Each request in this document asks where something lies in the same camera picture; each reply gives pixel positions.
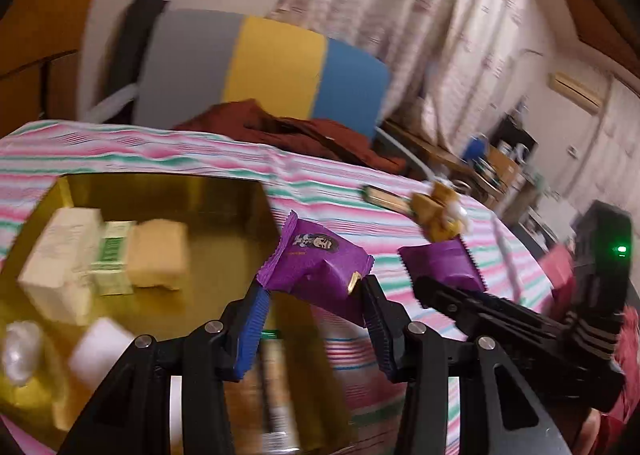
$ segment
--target air conditioner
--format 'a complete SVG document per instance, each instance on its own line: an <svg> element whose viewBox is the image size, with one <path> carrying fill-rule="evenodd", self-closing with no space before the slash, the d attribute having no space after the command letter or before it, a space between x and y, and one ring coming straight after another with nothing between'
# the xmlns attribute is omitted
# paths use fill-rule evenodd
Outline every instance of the air conditioner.
<svg viewBox="0 0 640 455"><path fill-rule="evenodd" d="M604 98L562 72L549 75L549 87L590 114L599 114Z"/></svg>

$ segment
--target white box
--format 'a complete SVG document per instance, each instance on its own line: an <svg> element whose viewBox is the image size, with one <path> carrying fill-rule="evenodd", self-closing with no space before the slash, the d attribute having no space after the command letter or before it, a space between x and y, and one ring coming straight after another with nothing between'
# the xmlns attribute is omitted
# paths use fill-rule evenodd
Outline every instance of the white box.
<svg viewBox="0 0 640 455"><path fill-rule="evenodd" d="M60 208L38 238L18 282L46 319L86 324L101 227L100 210Z"/></svg>

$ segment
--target striped bedsheet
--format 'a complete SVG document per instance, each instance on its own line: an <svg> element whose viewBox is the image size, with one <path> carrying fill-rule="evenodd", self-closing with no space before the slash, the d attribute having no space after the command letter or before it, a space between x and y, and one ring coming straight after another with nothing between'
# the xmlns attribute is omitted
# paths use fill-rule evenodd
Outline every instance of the striped bedsheet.
<svg viewBox="0 0 640 455"><path fill-rule="evenodd" d="M65 173L181 172L258 180L279 225L290 210L362 246L375 257L373 274L386 295L402 303L412 319L443 336L464 336L451 320L425 310L415 300L408 275L396 253L425 239L411 220L362 200L363 184L408 196L427 192L418 181L368 168L280 151L270 146L233 142L198 132L152 130L135 126L39 121L0 139L0 266L38 200ZM550 282L525 247L493 212L465 197L472 229L465 242L489 291L540 310L550 297ZM391 453L404 396L376 366L365 329L319 311L328 357L344 387L357 428L350 453ZM449 381L447 454L458 451L460 399Z"/></svg>

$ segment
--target metal screw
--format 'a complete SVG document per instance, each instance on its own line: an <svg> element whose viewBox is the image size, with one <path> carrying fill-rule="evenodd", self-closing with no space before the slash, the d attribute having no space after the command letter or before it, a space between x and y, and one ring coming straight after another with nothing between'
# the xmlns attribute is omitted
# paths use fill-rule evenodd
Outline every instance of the metal screw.
<svg viewBox="0 0 640 455"><path fill-rule="evenodd" d="M133 344L139 349L146 349L151 344L151 342L151 336L147 336L146 334L144 334L142 336L138 336Z"/></svg>
<svg viewBox="0 0 640 455"><path fill-rule="evenodd" d="M412 321L407 325L407 330L413 334L424 334L427 332L427 325L420 321Z"/></svg>
<svg viewBox="0 0 640 455"><path fill-rule="evenodd" d="M495 348L495 341L489 336L482 336L478 340L478 346L484 350L493 350Z"/></svg>
<svg viewBox="0 0 640 455"><path fill-rule="evenodd" d="M218 332L222 332L222 329L224 327L225 326L222 324L222 321L212 320L207 322L207 324L204 326L204 329L209 334L217 334Z"/></svg>

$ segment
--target cartoon logo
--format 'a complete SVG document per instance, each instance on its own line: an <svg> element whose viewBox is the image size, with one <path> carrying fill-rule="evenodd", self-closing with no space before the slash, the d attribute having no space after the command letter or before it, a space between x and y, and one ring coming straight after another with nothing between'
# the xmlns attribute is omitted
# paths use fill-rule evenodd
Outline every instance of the cartoon logo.
<svg viewBox="0 0 640 455"><path fill-rule="evenodd" d="M338 242L332 237L322 233L305 233L304 235L296 235L293 244L298 247L316 247L317 249L325 249L334 253L338 250Z"/></svg>

